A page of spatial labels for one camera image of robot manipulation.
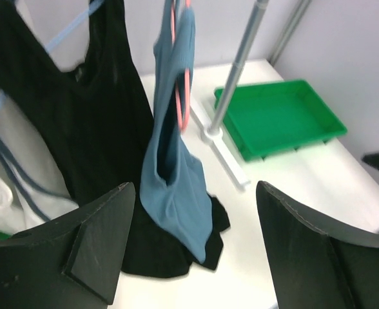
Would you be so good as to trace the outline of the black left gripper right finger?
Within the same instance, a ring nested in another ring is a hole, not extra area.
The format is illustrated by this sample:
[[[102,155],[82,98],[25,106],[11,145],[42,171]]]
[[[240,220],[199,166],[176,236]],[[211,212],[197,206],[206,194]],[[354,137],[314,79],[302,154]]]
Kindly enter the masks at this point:
[[[257,210],[279,308],[379,308],[379,234],[259,181]]]

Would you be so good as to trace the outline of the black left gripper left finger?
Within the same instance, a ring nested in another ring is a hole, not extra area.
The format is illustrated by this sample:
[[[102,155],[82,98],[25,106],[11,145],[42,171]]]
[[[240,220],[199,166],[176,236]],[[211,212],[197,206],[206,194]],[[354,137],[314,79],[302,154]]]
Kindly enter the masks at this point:
[[[52,221],[0,239],[0,308],[113,304],[135,205],[124,183]]]

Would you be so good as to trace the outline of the blue tank top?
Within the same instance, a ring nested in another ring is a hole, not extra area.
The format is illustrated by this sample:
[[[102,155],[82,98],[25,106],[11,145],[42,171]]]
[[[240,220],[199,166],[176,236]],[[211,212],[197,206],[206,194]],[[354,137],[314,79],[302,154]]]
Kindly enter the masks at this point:
[[[203,263],[213,230],[212,205],[199,159],[180,135],[177,104],[186,107],[195,53],[195,14],[165,1],[155,57],[154,127],[144,156],[140,199],[150,218]]]

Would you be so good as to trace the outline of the white navy-trimmed tank top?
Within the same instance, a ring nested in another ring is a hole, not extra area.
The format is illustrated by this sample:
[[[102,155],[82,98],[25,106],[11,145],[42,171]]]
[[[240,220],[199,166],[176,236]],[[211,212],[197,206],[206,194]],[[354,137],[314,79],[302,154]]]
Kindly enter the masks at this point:
[[[13,235],[77,208],[44,140],[0,91],[0,233]]]

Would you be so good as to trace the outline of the black tank top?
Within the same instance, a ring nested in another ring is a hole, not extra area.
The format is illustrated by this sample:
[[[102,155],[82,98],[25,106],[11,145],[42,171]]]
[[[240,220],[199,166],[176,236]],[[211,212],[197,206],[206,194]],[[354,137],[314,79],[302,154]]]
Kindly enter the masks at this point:
[[[89,19],[84,62],[63,72],[11,1],[0,1],[0,88],[35,126],[70,196],[86,205],[116,186],[139,187],[153,117],[131,58],[124,3]]]

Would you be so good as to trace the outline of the blue hanger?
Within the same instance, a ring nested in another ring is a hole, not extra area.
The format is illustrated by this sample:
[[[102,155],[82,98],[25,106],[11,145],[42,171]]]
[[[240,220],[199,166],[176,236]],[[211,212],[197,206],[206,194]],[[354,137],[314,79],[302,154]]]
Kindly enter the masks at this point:
[[[61,30],[46,46],[45,50],[50,53],[56,48],[72,31],[74,31],[84,20],[89,16],[94,14],[104,3],[104,0],[94,0],[89,5],[88,8],[81,12],[73,21],[71,21],[66,28]],[[0,91],[0,109],[6,101],[7,95],[1,90]]]

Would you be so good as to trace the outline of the green plastic tray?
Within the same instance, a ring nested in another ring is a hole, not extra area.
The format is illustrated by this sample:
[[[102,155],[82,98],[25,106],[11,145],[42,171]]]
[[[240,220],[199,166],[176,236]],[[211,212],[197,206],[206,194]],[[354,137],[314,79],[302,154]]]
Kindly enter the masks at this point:
[[[246,162],[347,133],[306,80],[237,86],[223,123]]]

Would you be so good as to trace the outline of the metal clothes rack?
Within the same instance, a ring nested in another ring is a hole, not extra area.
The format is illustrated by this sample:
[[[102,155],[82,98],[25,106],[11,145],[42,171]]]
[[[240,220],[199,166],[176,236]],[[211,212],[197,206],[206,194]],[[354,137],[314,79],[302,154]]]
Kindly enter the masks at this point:
[[[235,60],[231,65],[227,81],[219,98],[214,117],[210,118],[208,116],[201,103],[195,101],[191,105],[191,115],[200,129],[200,139],[210,146],[235,188],[241,192],[248,188],[251,181],[223,141],[223,130],[220,126],[223,123],[230,101],[243,72],[268,3],[268,0],[256,0],[254,2]]]

